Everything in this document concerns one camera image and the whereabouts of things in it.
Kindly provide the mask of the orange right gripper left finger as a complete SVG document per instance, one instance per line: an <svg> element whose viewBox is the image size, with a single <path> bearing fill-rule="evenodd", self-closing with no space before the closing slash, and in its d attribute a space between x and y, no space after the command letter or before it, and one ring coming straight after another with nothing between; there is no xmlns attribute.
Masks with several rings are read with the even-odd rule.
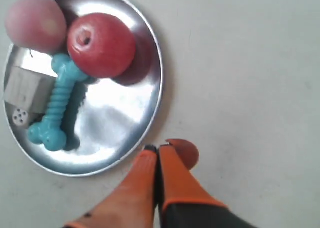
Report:
<svg viewBox="0 0 320 228"><path fill-rule="evenodd" d="M147 145L124 180L101 203L66 228L151 228L155 215L157 148Z"/></svg>

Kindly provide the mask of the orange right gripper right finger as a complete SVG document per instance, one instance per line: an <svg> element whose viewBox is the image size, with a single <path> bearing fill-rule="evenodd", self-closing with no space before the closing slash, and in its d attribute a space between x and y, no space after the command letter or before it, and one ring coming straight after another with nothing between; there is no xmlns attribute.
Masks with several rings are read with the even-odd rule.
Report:
<svg viewBox="0 0 320 228"><path fill-rule="evenodd" d="M158 150L163 228L221 228L227 206L212 197L191 174L199 160L197 147L184 139L167 139Z"/></svg>

